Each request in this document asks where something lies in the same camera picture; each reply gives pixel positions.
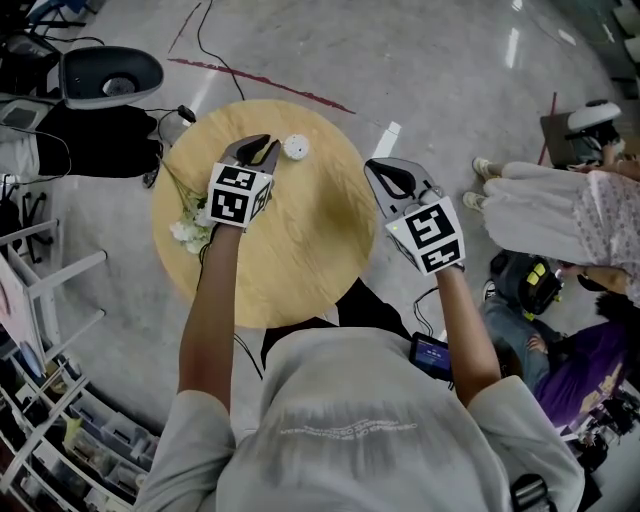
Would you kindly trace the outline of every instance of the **white round object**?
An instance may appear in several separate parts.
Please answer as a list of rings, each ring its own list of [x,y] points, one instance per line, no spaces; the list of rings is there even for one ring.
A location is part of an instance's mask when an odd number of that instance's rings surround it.
[[[603,103],[594,107],[582,107],[567,119],[567,127],[572,132],[579,132],[600,123],[613,121],[622,111],[615,103]]]
[[[291,160],[302,160],[309,153],[309,139],[296,133],[284,141],[284,154]]]

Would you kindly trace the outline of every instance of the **red line on floor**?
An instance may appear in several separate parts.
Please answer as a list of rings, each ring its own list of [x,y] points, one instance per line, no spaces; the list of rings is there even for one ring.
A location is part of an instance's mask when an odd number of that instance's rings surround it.
[[[196,5],[192,11],[189,13],[189,16],[187,16],[187,19],[184,20],[184,23],[182,24],[182,28],[180,29],[180,32],[178,32],[178,35],[176,36],[176,38],[173,40],[173,43],[171,43],[171,48],[169,48],[169,51],[167,53],[171,53],[171,50],[173,50],[173,47],[176,45],[176,43],[178,42],[178,39],[180,38],[180,36],[182,35],[182,33],[184,32],[185,27],[187,26],[187,23],[189,23],[189,20],[191,19],[191,16],[193,16],[193,13],[196,12],[196,10],[198,9],[198,7],[200,7],[202,5],[202,2],[198,2],[198,5]]]
[[[553,101],[551,102],[551,112],[550,116],[556,113],[556,100],[558,99],[558,93],[553,93]],[[538,165],[542,164],[542,160],[544,160],[544,154],[547,151],[547,140],[545,139],[544,144],[542,145],[542,151],[540,151],[540,158],[538,158]]]
[[[171,62],[177,62],[178,64],[185,64],[187,66],[195,66],[197,68],[213,69],[215,71],[222,71],[223,73],[229,73],[229,74],[233,73],[234,75],[236,75],[236,77],[243,77],[243,78],[248,78],[249,80],[255,80],[256,82],[260,82],[266,85],[271,85],[273,87],[277,87],[278,89],[282,89],[284,91],[292,92],[293,94],[297,94],[298,96],[304,96],[305,98],[308,98],[313,101],[317,101],[318,103],[322,103],[323,105],[326,105],[328,107],[337,108],[338,110],[342,110],[343,112],[347,112],[349,114],[355,114],[353,110],[349,110],[348,108],[344,107],[343,105],[340,105],[339,103],[336,103],[335,101],[331,101],[326,98],[321,98],[320,96],[316,96],[311,92],[297,91],[295,89],[292,89],[291,87],[287,87],[286,85],[272,82],[265,76],[250,75],[249,73],[245,73],[244,71],[239,71],[237,69],[229,69],[224,66],[216,66],[215,64],[207,64],[206,62],[191,61],[186,59],[167,59],[167,60]]]

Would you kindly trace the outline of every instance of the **wire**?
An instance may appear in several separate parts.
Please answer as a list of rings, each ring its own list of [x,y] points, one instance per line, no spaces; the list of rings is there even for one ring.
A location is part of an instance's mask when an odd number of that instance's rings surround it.
[[[246,99],[244,97],[244,92],[242,92],[242,88],[240,87],[240,84],[238,83],[238,80],[236,79],[236,75],[233,72],[233,70],[222,59],[222,57],[220,57],[219,55],[216,55],[215,53],[211,53],[210,51],[205,50],[204,47],[202,46],[202,41],[200,40],[200,32],[202,31],[202,26],[204,25],[204,21],[207,19],[207,16],[209,15],[209,11],[211,10],[212,7],[213,7],[213,0],[209,0],[209,7],[207,7],[207,10],[205,11],[204,16],[202,17],[202,21],[200,22],[200,26],[198,27],[198,32],[196,33],[196,36],[198,39],[198,46],[200,47],[200,50],[202,50],[203,53],[206,53],[207,55],[211,55],[211,57],[215,57],[220,62],[222,62],[222,64],[224,65],[225,68],[227,68],[227,70],[229,70],[229,73],[231,74],[231,78],[233,78],[233,83],[236,84],[236,88],[240,93],[240,97],[242,98],[242,101],[244,101]]]
[[[219,227],[220,223],[213,225],[213,227],[211,228],[211,236],[209,236],[209,241],[202,246],[202,248],[200,249],[200,253],[198,254],[198,260],[200,260],[200,276],[198,277],[198,285],[196,286],[196,290],[200,288],[200,279],[202,279],[202,271],[204,270],[204,258],[207,255],[209,247],[211,247],[211,244],[213,243],[213,237],[216,234],[216,231],[218,231]]]
[[[64,17],[64,15],[62,14],[62,9],[60,9],[60,7],[58,7],[58,16],[60,16],[60,19],[62,21],[64,21],[65,23],[69,23],[69,20],[67,18]]]
[[[53,36],[39,36],[42,39],[47,39],[49,41],[60,41],[62,43],[75,43],[76,41],[95,41],[96,43],[100,43],[102,46],[106,46],[104,44],[104,41],[102,39],[99,39],[97,37],[91,37],[91,36],[85,36],[85,37],[74,37],[72,39],[60,39],[59,37],[53,37]]]
[[[420,295],[420,297],[418,297],[416,300],[413,301],[413,314],[415,315],[416,320],[418,320],[418,323],[420,324],[420,329],[422,329],[423,332],[424,332],[423,326],[427,329],[427,332],[425,332],[427,336],[433,336],[433,327],[431,327],[431,324],[424,317],[424,315],[422,314],[422,311],[420,311],[420,301],[424,299],[427,295],[430,295],[431,293],[435,292],[437,289],[438,287],[434,286],[433,288],[427,290],[422,295]]]
[[[34,183],[45,183],[47,181],[53,181],[60,178],[64,178],[71,172],[71,167],[73,165],[71,161],[71,151],[69,151],[69,146],[67,146],[67,143],[63,141],[60,137],[56,137],[55,135],[51,135],[50,133],[40,132],[38,130],[25,130],[23,128],[16,128],[15,126],[9,126],[8,124],[4,124],[4,123],[0,123],[0,126],[5,126],[6,128],[11,128],[12,130],[16,130],[18,132],[23,132],[23,133],[29,133],[32,135],[46,135],[47,137],[51,137],[53,139],[56,139],[62,142],[62,144],[64,145],[64,149],[67,151],[67,157],[69,158],[69,169],[67,170],[67,172],[59,176],[51,176],[50,178],[43,178],[43,179],[34,180],[34,181],[18,182],[17,183],[18,185],[33,185]],[[10,171],[9,174],[13,174],[15,172],[15,169],[9,169],[9,171]]]
[[[253,367],[256,369],[256,372],[258,374],[258,377],[260,377],[260,380],[264,380],[262,377],[262,372],[260,371],[260,368],[258,368],[258,363],[256,363],[256,360],[253,358],[253,354],[251,354],[251,350],[249,350],[249,347],[247,347],[247,344],[244,342],[244,340],[237,334],[233,335],[233,339],[236,341],[238,345],[240,345],[244,349],[244,351],[249,356],[249,359],[251,359],[251,362],[253,363]]]

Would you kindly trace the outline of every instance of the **round wooden table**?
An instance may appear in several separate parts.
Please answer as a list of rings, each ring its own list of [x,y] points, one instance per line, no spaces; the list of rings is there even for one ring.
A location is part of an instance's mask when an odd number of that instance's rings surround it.
[[[361,274],[373,245],[376,206],[353,144],[321,115],[284,101],[243,101],[202,117],[178,139],[167,165],[204,195],[225,148],[259,133],[283,143],[301,133],[311,146],[299,162],[281,153],[273,200],[240,243],[236,324],[280,327],[321,315]],[[167,272],[193,300],[200,263],[169,231],[181,215],[178,190],[163,168],[153,192],[153,237]]]

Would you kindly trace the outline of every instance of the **small white ball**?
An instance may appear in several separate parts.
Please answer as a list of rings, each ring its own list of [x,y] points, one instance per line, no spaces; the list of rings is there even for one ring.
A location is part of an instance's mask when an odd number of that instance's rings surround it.
[[[284,154],[291,160],[302,160],[309,154],[309,139],[299,133],[290,135],[284,141]]]

